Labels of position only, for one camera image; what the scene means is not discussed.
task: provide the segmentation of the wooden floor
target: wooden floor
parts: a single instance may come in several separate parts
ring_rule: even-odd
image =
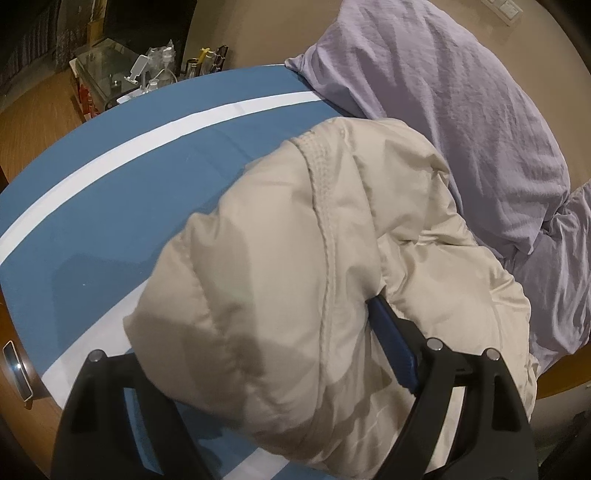
[[[0,114],[0,166],[12,181],[46,148],[82,124],[69,71],[41,82]]]

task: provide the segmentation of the curtain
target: curtain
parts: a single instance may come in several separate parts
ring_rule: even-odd
[[[56,46],[56,25],[59,0],[54,0],[37,18],[33,27],[12,51],[6,66],[0,71],[0,92],[8,82],[33,60]]]
[[[86,44],[86,26],[90,21],[92,0],[61,0],[57,20],[56,71],[67,68],[76,49]]]

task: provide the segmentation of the chair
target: chair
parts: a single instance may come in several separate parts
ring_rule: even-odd
[[[197,0],[109,0],[103,35],[138,54],[172,40],[178,73],[196,5]]]

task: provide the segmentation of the light switch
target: light switch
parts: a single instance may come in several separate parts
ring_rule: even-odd
[[[523,10],[514,0],[480,0],[490,8],[507,25],[512,26],[517,22]]]
[[[513,20],[519,13],[519,10],[517,10],[515,5],[511,2],[505,2],[499,7],[499,10],[501,10],[501,12],[503,12],[509,20]]]

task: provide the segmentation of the bedding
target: bedding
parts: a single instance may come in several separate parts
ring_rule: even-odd
[[[321,39],[286,65],[341,108],[401,119],[442,153],[459,213],[532,302],[539,374],[587,342],[587,230],[564,223],[587,224],[587,197],[564,213],[565,160],[494,54],[427,0],[344,0]]]
[[[498,348],[531,414],[529,302],[473,239],[448,178],[397,120],[336,118],[283,142],[164,247],[124,320],[147,377],[272,453],[371,478],[413,404],[366,321],[384,289],[425,336]],[[434,468],[461,404],[455,389]]]
[[[531,255],[517,253],[505,268],[531,300],[530,351],[544,371],[587,344],[591,333],[591,181],[546,222]]]
[[[356,116],[398,118],[449,163],[472,232],[502,258],[530,253],[570,193],[544,118],[503,64],[428,0],[344,0],[286,65]]]

